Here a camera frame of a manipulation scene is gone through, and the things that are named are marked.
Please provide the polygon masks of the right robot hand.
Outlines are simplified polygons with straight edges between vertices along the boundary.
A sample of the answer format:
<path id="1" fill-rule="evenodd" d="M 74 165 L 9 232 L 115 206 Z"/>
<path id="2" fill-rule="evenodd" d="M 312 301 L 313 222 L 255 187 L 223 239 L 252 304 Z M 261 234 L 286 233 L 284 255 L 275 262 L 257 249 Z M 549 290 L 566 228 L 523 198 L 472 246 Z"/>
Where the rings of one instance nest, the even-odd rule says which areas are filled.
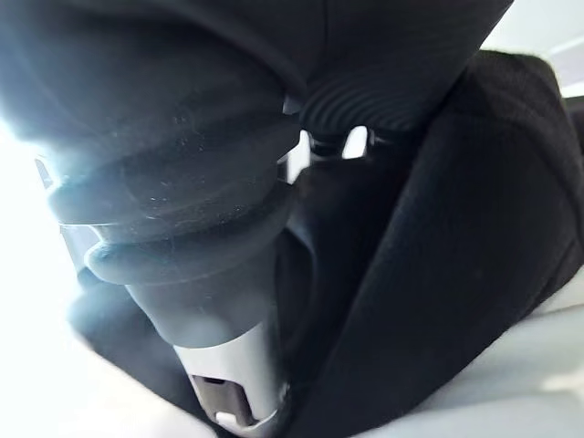
<path id="1" fill-rule="evenodd" d="M 316 319 L 285 280 L 302 130 L 340 152 L 365 125 L 410 133 L 441 103 L 507 1 L 4 1 L 1 110 L 36 146 L 66 227 L 99 242 L 222 433 L 287 424 L 284 347 Z"/>

